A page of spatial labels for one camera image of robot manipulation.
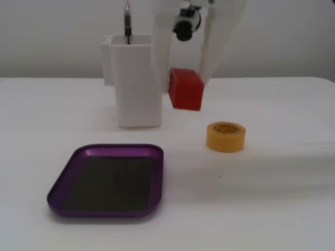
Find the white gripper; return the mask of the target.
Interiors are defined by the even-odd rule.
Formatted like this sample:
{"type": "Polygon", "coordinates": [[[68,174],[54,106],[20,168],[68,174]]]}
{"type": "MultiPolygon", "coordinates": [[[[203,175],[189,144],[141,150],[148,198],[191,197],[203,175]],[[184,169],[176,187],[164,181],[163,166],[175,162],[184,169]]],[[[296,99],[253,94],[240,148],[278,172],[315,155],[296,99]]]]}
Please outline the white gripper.
{"type": "Polygon", "coordinates": [[[181,1],[181,8],[208,9],[199,73],[208,83],[219,65],[224,47],[228,44],[246,5],[245,0],[181,1]]]}

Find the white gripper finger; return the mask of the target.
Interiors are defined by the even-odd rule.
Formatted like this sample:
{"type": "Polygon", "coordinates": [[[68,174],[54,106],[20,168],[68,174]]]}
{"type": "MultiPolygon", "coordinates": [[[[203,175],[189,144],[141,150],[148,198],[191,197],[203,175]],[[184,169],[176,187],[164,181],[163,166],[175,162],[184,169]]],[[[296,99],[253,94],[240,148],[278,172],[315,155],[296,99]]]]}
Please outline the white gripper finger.
{"type": "Polygon", "coordinates": [[[173,28],[172,14],[154,14],[152,29],[152,68],[162,93],[168,89],[169,56],[173,28]]]}

